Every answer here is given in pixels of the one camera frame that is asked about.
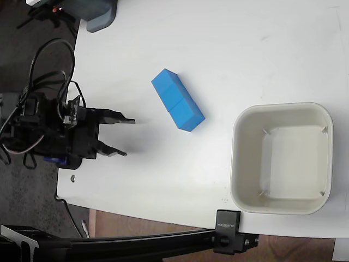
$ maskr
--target square bowl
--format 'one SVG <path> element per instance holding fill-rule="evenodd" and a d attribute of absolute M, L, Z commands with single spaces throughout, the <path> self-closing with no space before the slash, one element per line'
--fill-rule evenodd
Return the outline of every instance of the square bowl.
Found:
<path fill-rule="evenodd" d="M 246 212 L 316 212 L 331 189 L 332 147 L 332 119 L 319 104 L 246 109 L 234 125 L 232 199 Z"/>

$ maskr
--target wooden floor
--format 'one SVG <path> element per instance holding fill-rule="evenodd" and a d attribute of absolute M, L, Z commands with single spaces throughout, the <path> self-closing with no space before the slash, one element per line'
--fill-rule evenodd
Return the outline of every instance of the wooden floor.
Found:
<path fill-rule="evenodd" d="M 97 211 L 91 213 L 90 233 L 95 237 L 139 236 L 161 234 L 196 228 L 166 224 Z M 260 236 L 257 248 L 234 256 L 214 254 L 211 250 L 197 252 L 164 261 L 332 261 L 334 239 L 304 239 L 298 237 Z"/>

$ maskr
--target blue cube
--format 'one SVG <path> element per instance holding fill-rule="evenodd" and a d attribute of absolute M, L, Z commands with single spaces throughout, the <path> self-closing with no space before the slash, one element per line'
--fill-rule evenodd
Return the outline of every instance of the blue cube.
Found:
<path fill-rule="evenodd" d="M 193 100 L 187 101 L 182 99 L 170 111 L 170 114 L 179 129 L 189 132 L 205 119 Z"/>
<path fill-rule="evenodd" d="M 205 119 L 177 74 L 164 69 L 152 84 L 179 129 L 190 132 Z"/>

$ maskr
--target table surface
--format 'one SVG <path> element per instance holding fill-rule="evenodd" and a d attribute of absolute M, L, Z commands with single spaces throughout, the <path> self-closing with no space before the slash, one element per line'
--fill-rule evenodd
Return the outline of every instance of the table surface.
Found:
<path fill-rule="evenodd" d="M 243 213 L 240 231 L 349 237 L 348 14 L 347 1 L 119 0 L 110 27 L 91 34 L 82 21 L 73 79 L 87 106 L 137 124 L 102 125 L 99 139 L 129 155 L 60 169 L 58 195 L 214 228 L 217 209 L 239 210 L 230 197 L 237 116 L 252 105 L 317 102 L 334 122 L 330 198 L 307 216 Z M 206 117 L 191 133 L 177 129 L 151 84 L 164 68 L 179 75 Z M 71 87 L 68 97 L 75 95 Z"/>

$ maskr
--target screw hole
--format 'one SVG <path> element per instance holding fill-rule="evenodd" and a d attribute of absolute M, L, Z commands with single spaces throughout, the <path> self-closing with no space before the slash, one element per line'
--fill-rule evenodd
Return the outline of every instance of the screw hole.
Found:
<path fill-rule="evenodd" d="M 227 247 L 229 245 L 229 238 L 226 236 L 222 236 L 219 240 L 219 243 L 222 247 Z"/>

